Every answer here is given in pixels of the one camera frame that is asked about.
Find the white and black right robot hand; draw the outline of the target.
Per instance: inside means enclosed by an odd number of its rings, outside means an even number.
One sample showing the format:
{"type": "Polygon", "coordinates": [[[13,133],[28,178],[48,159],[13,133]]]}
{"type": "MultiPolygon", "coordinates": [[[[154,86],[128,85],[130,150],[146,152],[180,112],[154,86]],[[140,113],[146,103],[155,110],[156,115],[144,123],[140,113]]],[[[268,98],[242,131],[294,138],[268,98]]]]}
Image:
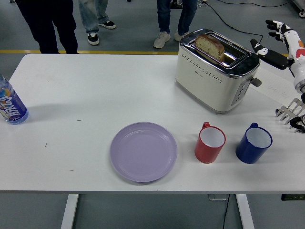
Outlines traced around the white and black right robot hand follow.
{"type": "Polygon", "coordinates": [[[283,42],[288,50],[288,57],[262,46],[257,40],[250,41],[255,54],[267,64],[280,70],[289,68],[294,77],[294,87],[299,93],[305,87],[305,47],[298,33],[283,22],[266,20],[269,35],[283,42]]]}

